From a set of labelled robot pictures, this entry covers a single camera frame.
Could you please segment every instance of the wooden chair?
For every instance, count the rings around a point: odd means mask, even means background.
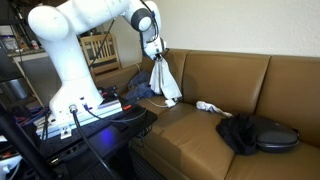
[[[121,69],[116,42],[112,34],[82,37],[80,42],[88,66],[91,65],[90,71],[94,81],[103,74]]]

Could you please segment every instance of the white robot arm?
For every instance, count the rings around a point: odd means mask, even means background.
[[[123,16],[140,32],[144,55],[156,59],[165,49],[159,37],[160,15],[155,3],[140,0],[69,0],[58,7],[38,6],[29,25],[48,53],[62,81],[50,101],[52,115],[60,123],[73,121],[70,106],[94,111],[102,103],[89,72],[77,35],[117,16]]]

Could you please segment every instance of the table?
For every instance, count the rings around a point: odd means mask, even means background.
[[[121,118],[135,120],[126,123],[108,122],[108,119]],[[135,179],[135,172],[130,158],[129,141],[139,132],[152,125],[157,115],[139,105],[132,105],[128,111],[112,116],[107,120],[98,120],[82,126],[82,130],[90,143],[111,167],[118,172],[122,179]],[[92,176],[100,165],[97,158],[86,147],[77,133],[72,132],[72,137],[61,140],[59,136],[46,140],[44,157],[55,171],[62,172],[62,179],[81,179]]]

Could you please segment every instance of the brown couch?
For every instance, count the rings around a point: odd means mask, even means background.
[[[174,49],[165,59],[183,96],[172,108],[141,100],[158,120],[144,147],[132,146],[167,179],[320,179],[320,58]],[[141,69],[151,72],[153,63],[143,59]],[[97,85],[116,84],[124,94],[137,72],[130,66]],[[284,123],[301,143],[281,154],[237,155],[215,130],[222,116],[198,110],[200,100]]]

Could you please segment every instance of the black bag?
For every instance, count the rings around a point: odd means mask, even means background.
[[[270,153],[289,151],[299,143],[299,133],[271,119],[250,116],[256,132],[256,145],[259,149]]]
[[[257,149],[286,152],[299,143],[297,131],[260,116],[238,114],[224,118],[216,130],[229,147],[241,155],[255,154]]]

